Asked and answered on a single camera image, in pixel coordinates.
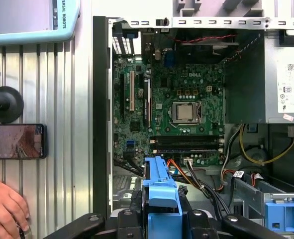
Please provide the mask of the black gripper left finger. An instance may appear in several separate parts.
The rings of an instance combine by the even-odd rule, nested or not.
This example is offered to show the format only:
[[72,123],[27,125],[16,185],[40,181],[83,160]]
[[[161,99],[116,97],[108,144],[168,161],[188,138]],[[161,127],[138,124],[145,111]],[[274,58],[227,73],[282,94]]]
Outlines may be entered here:
[[108,219],[88,213],[63,226],[47,239],[142,239],[142,191],[134,191],[128,209],[113,211]]

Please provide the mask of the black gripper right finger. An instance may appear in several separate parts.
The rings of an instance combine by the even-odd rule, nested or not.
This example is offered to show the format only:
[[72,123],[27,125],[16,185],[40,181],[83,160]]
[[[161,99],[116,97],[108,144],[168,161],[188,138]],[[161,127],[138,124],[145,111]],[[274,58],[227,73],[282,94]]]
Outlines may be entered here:
[[187,199],[181,199],[184,239],[283,239],[275,233],[241,215],[228,214],[221,221],[210,218],[204,210],[192,209]]

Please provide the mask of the person's hand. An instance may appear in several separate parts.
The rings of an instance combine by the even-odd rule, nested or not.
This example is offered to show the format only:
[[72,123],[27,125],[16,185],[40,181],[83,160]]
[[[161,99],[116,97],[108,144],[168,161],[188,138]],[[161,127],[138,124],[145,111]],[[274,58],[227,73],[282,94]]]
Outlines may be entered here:
[[30,213],[25,199],[0,181],[0,239],[19,239],[30,229]]

